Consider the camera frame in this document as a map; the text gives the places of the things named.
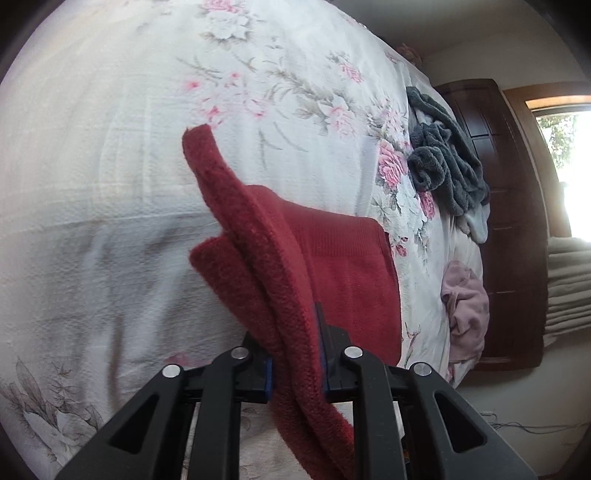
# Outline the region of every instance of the window frame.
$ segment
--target window frame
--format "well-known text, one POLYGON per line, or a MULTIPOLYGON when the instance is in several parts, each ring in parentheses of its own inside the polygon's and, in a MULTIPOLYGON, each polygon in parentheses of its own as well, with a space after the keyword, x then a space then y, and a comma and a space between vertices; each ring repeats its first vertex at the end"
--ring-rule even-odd
POLYGON ((559 113, 565 107, 571 110, 591 108, 591 83, 556 82, 529 85, 504 90, 503 94, 511 107, 517 124, 528 147, 535 168, 548 220, 550 236, 571 236, 569 216, 564 207, 564 193, 548 145, 540 132, 536 113, 547 115, 559 113))

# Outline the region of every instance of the floral bedspread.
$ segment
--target floral bedspread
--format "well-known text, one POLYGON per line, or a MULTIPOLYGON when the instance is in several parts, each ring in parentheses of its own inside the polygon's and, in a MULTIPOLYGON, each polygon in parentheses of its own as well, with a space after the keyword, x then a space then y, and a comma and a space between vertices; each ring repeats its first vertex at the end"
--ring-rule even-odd
MULTIPOLYGON (((187 260, 219 233, 180 145, 202 123, 245 183, 375 218, 400 282, 400 365, 461 380, 441 278, 452 258, 482 266, 413 188, 408 85, 444 103, 322 0, 66 0, 37 29, 0 85, 0 421, 40 480, 163 365, 242 339, 187 260)), ((240 469, 307 477, 265 406, 243 406, 240 469)))

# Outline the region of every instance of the red fleece cloth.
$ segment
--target red fleece cloth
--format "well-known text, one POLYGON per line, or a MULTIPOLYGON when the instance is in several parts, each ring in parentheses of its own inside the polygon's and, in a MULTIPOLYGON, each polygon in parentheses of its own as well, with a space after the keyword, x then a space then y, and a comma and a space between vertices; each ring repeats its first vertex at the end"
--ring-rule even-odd
POLYGON ((395 365, 400 295, 386 234, 372 219, 309 209, 243 185, 207 125, 185 133, 183 150, 225 231, 195 248, 191 264, 272 355, 271 404, 296 458, 314 479, 352 479, 352 428, 322 392, 314 304, 321 302, 326 322, 346 329, 354 344, 395 365))

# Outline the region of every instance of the gray fuzzy cloth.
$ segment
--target gray fuzzy cloth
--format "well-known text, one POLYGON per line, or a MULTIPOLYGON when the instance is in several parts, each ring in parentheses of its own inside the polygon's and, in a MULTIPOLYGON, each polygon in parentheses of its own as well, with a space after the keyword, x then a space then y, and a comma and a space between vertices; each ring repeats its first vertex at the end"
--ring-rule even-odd
POLYGON ((482 164, 460 125, 416 87, 407 87, 407 96, 411 108, 433 118, 432 124, 419 122, 410 134, 414 151, 407 161, 415 189, 434 191, 453 216, 488 203, 490 188, 482 177, 482 164))

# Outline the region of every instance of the light pink towel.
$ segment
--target light pink towel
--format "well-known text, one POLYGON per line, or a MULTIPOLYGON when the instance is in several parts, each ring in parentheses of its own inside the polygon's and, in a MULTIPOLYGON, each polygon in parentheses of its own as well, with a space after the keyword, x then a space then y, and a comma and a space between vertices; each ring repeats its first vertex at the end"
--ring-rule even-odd
POLYGON ((476 274, 462 262, 452 260, 441 282, 451 331, 450 363, 479 359, 488 328, 488 295, 476 274))

